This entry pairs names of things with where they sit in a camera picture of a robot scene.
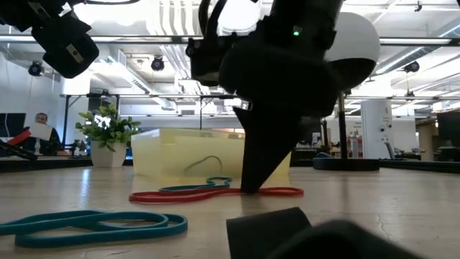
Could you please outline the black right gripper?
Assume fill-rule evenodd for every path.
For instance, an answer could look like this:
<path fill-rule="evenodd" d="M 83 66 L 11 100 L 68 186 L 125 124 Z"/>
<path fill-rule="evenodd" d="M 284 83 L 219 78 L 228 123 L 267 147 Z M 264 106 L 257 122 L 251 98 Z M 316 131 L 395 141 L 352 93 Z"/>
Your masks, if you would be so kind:
<path fill-rule="evenodd" d="M 225 54 L 218 82 L 254 104 L 327 116 L 336 103 L 338 76 L 324 56 L 335 36 L 329 27 L 259 22 Z M 245 131 L 241 190 L 255 194 L 297 144 L 298 115 L 234 111 Z"/>

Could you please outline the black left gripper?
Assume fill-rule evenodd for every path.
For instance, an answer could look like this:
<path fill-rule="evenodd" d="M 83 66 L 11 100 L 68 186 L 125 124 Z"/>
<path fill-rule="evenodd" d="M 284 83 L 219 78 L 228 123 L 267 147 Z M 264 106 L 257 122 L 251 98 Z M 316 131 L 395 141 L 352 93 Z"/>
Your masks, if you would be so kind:
<path fill-rule="evenodd" d="M 45 50 L 42 59 L 64 78 L 75 78 L 99 56 L 99 49 L 88 35 L 91 26 L 74 14 L 34 25 L 32 36 Z"/>

